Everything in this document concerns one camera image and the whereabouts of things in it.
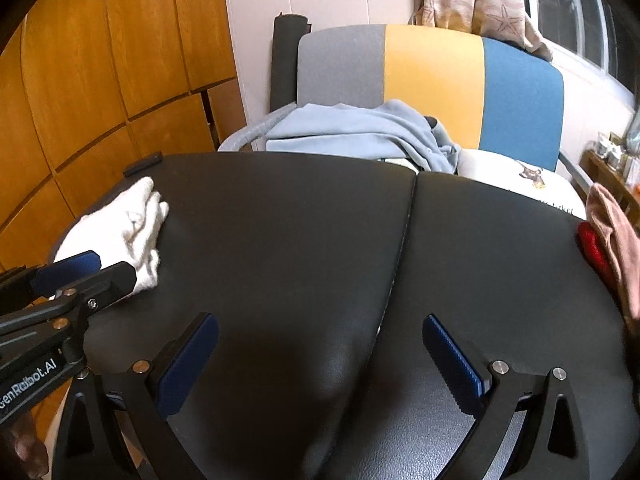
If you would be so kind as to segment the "red garment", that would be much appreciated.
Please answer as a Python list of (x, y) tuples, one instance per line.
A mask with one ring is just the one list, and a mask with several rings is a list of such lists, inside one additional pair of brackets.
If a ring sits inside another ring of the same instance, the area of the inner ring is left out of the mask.
[(598, 237), (598, 233), (589, 222), (579, 223), (576, 240), (582, 255), (599, 275), (608, 290), (617, 292), (616, 278), (610, 260), (608, 260), (608, 255)]

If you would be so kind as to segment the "wooden wardrobe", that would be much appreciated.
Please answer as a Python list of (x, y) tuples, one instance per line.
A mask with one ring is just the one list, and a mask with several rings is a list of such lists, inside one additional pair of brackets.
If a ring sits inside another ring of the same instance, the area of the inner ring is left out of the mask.
[(226, 0), (36, 0), (1, 45), (6, 270), (45, 262), (133, 162), (246, 123)]

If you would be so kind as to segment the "pink knitted sweater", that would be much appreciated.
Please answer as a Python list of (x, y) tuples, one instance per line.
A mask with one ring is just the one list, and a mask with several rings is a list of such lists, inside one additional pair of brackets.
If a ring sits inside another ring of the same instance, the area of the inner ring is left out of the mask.
[(589, 190), (586, 213), (608, 257), (628, 330), (639, 336), (639, 237), (613, 195), (600, 183)]

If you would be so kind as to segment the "white printed pillow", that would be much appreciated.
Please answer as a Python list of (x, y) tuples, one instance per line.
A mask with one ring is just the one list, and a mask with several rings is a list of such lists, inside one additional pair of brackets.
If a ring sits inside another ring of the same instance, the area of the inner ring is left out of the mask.
[(457, 174), (587, 219), (586, 207), (570, 181), (553, 171), (493, 152), (464, 148), (459, 155)]

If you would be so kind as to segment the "wooden side shelf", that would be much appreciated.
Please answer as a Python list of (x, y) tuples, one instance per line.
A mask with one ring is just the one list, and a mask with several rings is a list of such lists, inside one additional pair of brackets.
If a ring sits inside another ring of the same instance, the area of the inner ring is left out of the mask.
[(580, 158), (580, 166), (593, 182), (603, 185), (620, 205), (631, 225), (639, 229), (639, 179), (628, 180), (629, 159), (622, 150), (620, 140), (599, 132), (597, 139), (588, 144)]

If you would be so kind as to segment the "black rolled mat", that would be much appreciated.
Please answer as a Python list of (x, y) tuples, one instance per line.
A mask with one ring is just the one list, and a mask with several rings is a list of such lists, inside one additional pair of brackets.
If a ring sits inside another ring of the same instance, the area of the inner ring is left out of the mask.
[(299, 41), (311, 32), (308, 18), (279, 14), (273, 21), (269, 110), (273, 112), (296, 101)]

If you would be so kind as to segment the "light blue grey garment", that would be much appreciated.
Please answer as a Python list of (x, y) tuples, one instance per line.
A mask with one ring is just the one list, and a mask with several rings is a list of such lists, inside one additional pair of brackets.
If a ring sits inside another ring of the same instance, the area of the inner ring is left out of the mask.
[(437, 119), (401, 100), (375, 108), (291, 103), (232, 133), (219, 149), (238, 152), (257, 141), (267, 152), (405, 159), (415, 170), (443, 174), (456, 172), (460, 154)]

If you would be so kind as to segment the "grey yellow blue headboard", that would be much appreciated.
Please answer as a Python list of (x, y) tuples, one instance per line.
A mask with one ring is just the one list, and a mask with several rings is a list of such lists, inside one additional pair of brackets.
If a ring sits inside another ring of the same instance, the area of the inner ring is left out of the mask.
[(495, 39), (411, 25), (335, 27), (299, 41), (297, 104), (389, 100), (437, 118), (462, 148), (547, 170), (558, 163), (564, 81), (547, 61)]

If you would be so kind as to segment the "patterned beige curtain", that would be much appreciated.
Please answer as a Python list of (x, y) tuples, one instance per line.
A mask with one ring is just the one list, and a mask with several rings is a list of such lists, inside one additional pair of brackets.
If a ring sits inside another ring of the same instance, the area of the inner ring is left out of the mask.
[(416, 22), (506, 42), (550, 62), (552, 52), (526, 11), (525, 0), (423, 0)]

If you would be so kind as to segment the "window with white frame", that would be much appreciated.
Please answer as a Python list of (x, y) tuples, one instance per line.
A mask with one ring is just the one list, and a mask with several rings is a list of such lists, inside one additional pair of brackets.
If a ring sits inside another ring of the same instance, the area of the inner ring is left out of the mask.
[(639, 43), (606, 0), (525, 0), (544, 38), (604, 70), (639, 94)]

